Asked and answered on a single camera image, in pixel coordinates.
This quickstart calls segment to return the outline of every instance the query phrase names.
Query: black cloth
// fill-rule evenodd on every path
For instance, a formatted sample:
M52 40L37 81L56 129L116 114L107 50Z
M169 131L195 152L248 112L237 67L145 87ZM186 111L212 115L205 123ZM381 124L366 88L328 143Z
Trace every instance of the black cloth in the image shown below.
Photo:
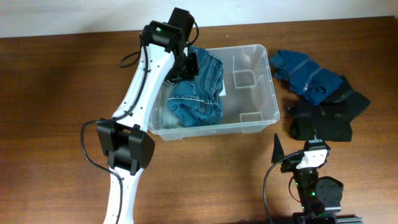
M371 101L357 91L354 91L344 75L340 76L340 78L343 80L343 83L338 90L325 99L323 105L334 104L344 106L346 108L345 116L349 121L352 121L370 105Z
M321 105L297 101L290 113L294 120L290 135L296 140L318 138L325 141L351 141L353 131L349 122L362 113L370 104L365 96L354 91L346 77L339 89L326 98Z
M351 141L353 131L347 117L346 108L340 105L312 105L307 101L297 101L289 109L294 116L290 134L296 140L318 138L324 141Z

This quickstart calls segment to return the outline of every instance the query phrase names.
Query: blue denim jeans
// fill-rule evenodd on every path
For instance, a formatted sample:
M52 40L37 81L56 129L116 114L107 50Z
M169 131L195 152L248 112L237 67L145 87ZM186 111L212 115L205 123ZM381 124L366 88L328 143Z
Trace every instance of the blue denim jeans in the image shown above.
M167 106L184 127L220 124L223 106L219 93L223 90L223 61L205 49L190 47L198 59L199 74L194 80L177 83Z

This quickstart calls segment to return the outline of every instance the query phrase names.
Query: wooden table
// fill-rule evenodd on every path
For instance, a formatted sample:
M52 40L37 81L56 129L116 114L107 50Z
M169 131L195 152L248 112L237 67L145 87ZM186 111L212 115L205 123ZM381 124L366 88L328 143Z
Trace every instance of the wooden table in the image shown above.
M83 122L110 117L134 68L119 60L138 50L138 32L0 39L0 223L102 223L109 175L83 157ZM309 54L345 74L371 101L352 123L352 142L329 142L320 175L345 185L341 214L366 223L398 220L398 26L393 17L287 22L200 29L204 48L262 44ZM236 223L266 220L262 181L273 135L287 153L303 148L287 130L286 108L297 97L274 79L280 121L257 134L163 141L138 186L136 223ZM95 129L86 135L92 159L106 165ZM275 170L271 213L301 211L289 195L290 174Z

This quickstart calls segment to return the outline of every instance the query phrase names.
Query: clear plastic bin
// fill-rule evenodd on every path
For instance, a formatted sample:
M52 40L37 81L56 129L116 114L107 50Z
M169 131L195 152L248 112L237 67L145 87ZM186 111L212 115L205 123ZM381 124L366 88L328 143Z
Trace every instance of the clear plastic bin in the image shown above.
M280 118L274 83L264 46L208 49L224 62L225 96L221 124L192 128L163 127L167 85L163 85L150 114L149 130L164 140L228 133L257 133Z

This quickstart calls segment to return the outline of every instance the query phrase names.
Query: black cable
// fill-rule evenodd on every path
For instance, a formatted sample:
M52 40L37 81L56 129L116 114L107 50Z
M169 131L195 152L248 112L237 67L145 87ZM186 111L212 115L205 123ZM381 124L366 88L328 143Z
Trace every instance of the black cable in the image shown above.
M273 170L273 168L274 168L275 166L277 166L278 164L280 164L280 163L283 162L284 160L286 160L286 159L288 159L288 158L290 158L290 157L292 157L292 156L296 156L297 154L300 154L300 153L301 153L300 151L294 152L294 153L291 153L291 154L289 154L288 156L284 157L283 159L279 160L278 162L276 162L275 164L273 164L273 165L269 168L269 170L267 171L266 176L264 177L264 185L262 186L262 194L263 194L263 197L264 197L264 206L266 207L267 218L268 218L270 224L274 224L274 222L272 221L271 215L270 215L270 213L269 213L268 204L267 204L267 198L266 198L266 185L267 185L268 175L269 175L269 173L271 173L271 171Z
M142 90L144 89L145 81L146 81L147 74L148 74L148 52L147 52L147 49L146 49L146 46L145 46L145 43L144 43L144 39L142 38L141 34L139 34L139 38L140 38L140 41L141 41L141 46L144 46L143 49L144 49L144 55L145 55L145 70L144 70L144 77L142 78L142 82L141 82L140 89L139 89L139 91L138 91L138 94L137 94L137 96L136 96L136 99L134 100L134 103L131 105L131 107L129 108L129 110L128 110L128 111L125 111L125 114L124 114L124 115L122 115L122 116L120 116L120 117L117 117L117 118L112 118L110 121L118 121L118 120L120 120L120 119L123 119L123 118L127 117L127 116L133 111L134 107L137 105L138 100L139 100L139 98L140 98L140 96L141 96ZM123 62L125 61L125 59L127 59L127 58L129 58L129 57L131 57L131 56L133 56L133 55L135 55L135 54L137 54L137 53L140 53L140 54L141 54L141 52L134 52L134 53L132 53L132 54L130 54L130 55L124 57L124 58L121 60L119 66L122 67L122 68L124 68L124 67L129 67L129 66L133 65L134 63L136 63L136 62L139 60L139 56L138 56L138 60L135 59L135 61L134 61L133 63L130 63L129 65L123 65ZM94 161L92 161L92 160L88 157L88 154L87 154L87 151L86 151L86 147L85 147L85 141L84 141L85 129L86 129L86 127L87 127L88 125L91 125L91 124L100 124L100 123L105 123L105 122L108 122L108 121L109 121L109 120L105 120L105 119L104 119L104 120L97 120L97 121L88 121L88 122L84 123L83 126L81 127L81 130L80 130L80 144L81 144L81 149L82 149L82 151L83 151L83 154L85 155L85 158L88 160L88 162L89 162L90 164L93 164L95 167L97 167L97 168L99 168L99 169L101 169L101 170L103 170L103 171L105 171L105 172L107 172L107 173L109 173L109 174L114 175L114 176L118 179L118 181L119 181L119 185L120 185L120 201L119 201L119 211L118 211L118 215L116 216L116 224L118 224L119 219L120 219L120 213L121 213L121 210L122 210L122 204L123 204L123 178L121 178L121 176L120 176L119 174L117 174L117 173L115 173L115 172L113 172L113 171L111 171L111 170L109 170L109 169L107 169L107 168L105 168L105 167L103 167L103 166L101 166L101 165L98 165L97 163L95 163Z
M193 22L194 24L195 24L195 27L196 27L196 30L197 30L197 34L196 34L196 36L195 36L195 38L194 38L194 40L192 41L192 42L188 42L187 43L187 47L191 47L191 45L193 44L193 43L195 43L195 41L197 41L197 39L198 39L198 37L199 37L199 27L198 27L198 24L196 23L196 22Z
M81 130L80 130L80 144L81 144L81 149L83 150L83 154L85 155L86 159L88 160L88 162L90 164L93 164L95 167L97 167L97 168L99 168L99 169L101 169L101 170L103 170L103 171L105 171L107 173L110 173L110 174L114 175L119 181L119 185L120 185L120 201L119 201L118 215L116 216L116 224L118 224L119 218L120 218L120 213L121 213L121 210L122 210L122 201L123 201L123 182L122 182L122 180L123 179L120 177L119 174L117 174L117 173L115 173L115 172L113 172L113 171L111 171L111 170L109 170L109 169L107 169L107 168L105 168L105 167L103 167L101 165L98 165L95 162L93 162L88 157L88 154L86 152L86 147L85 147L84 135L85 135L86 127L88 125L90 125L90 124L99 124L99 123L104 123L104 122L107 122L107 121L106 120L99 120L99 121L88 121L88 122L84 123L83 126L81 127Z
M290 178L290 181L289 181L289 193L290 193L290 196L292 196L292 198L293 198L294 200L296 200L296 201L298 201L298 202L301 203L301 201L297 200L297 199L293 196L292 191L290 190L290 186L292 185L292 180L293 180L293 178L294 178L294 176L292 176L292 178Z
M136 58L133 62L131 62L131 63L129 63L129 64L126 64L126 65L124 64L124 61L125 61L125 60L127 60L129 57L134 56L134 55L136 55L136 54L139 54L139 55L137 56L137 58ZM141 56L141 51L137 51L137 52L134 52L134 53L132 53L132 54L129 54L129 55L125 56L125 57L122 58L122 60L120 61L119 67L121 67L121 68L127 68L127 67L130 67L130 66L133 66L135 63L138 62L140 56Z

